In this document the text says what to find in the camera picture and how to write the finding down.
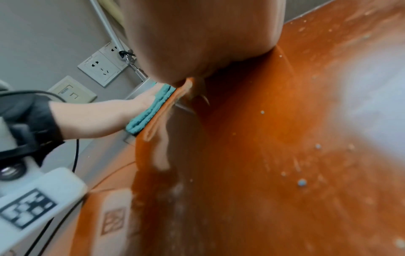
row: glossy wooden surface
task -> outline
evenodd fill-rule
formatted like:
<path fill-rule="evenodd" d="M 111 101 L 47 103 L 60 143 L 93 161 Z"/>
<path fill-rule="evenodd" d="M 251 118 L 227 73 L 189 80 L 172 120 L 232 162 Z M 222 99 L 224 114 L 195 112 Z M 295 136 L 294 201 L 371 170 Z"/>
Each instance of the glossy wooden surface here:
<path fill-rule="evenodd" d="M 142 255 L 405 255 L 404 60 L 405 1 L 336 0 L 210 78 L 137 139 Z"/>

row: beige wall plate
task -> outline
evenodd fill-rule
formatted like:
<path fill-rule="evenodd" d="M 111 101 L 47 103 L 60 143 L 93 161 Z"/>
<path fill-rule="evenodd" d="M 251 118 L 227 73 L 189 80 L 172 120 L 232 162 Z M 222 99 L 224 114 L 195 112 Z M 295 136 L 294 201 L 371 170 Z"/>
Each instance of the beige wall plate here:
<path fill-rule="evenodd" d="M 59 95 L 68 103 L 89 103 L 97 98 L 95 93 L 68 75 L 48 91 Z"/>

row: double electrical outlet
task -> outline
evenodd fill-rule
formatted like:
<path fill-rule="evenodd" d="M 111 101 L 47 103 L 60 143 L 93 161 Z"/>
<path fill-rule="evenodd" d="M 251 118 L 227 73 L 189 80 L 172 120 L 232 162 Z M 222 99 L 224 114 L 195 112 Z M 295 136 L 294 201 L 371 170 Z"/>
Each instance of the double electrical outlet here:
<path fill-rule="evenodd" d="M 126 51 L 129 50 L 122 41 L 121 44 Z M 118 54 L 117 46 L 109 42 L 77 67 L 101 86 L 106 87 L 127 66 Z"/>

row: metal rod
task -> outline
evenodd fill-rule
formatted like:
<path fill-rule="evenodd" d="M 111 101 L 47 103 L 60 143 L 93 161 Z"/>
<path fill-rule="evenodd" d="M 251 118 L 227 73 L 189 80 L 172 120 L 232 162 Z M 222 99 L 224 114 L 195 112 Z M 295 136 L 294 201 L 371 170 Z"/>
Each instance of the metal rod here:
<path fill-rule="evenodd" d="M 110 22 L 107 20 L 107 17 L 105 16 L 105 13 L 103 9 L 101 8 L 100 4 L 98 3 L 97 0 L 90 0 L 92 3 L 94 9 L 97 12 L 98 17 L 100 18 L 101 22 L 103 23 L 105 30 L 107 33 L 110 35 L 111 40 L 113 43 L 117 46 L 118 51 L 125 51 L 124 47 L 121 44 L 121 41 L 118 39 L 116 33 L 114 32 Z"/>

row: dark clothing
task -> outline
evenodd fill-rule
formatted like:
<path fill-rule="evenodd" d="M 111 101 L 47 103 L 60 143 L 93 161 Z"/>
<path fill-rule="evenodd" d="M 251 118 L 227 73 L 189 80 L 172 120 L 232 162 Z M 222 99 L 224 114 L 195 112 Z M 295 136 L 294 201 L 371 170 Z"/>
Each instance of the dark clothing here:
<path fill-rule="evenodd" d="M 47 154 L 64 143 L 49 101 L 48 97 L 37 94 L 0 94 L 0 116 L 8 125 L 27 124 L 30 127 L 41 148 L 32 157 L 40 166 Z"/>

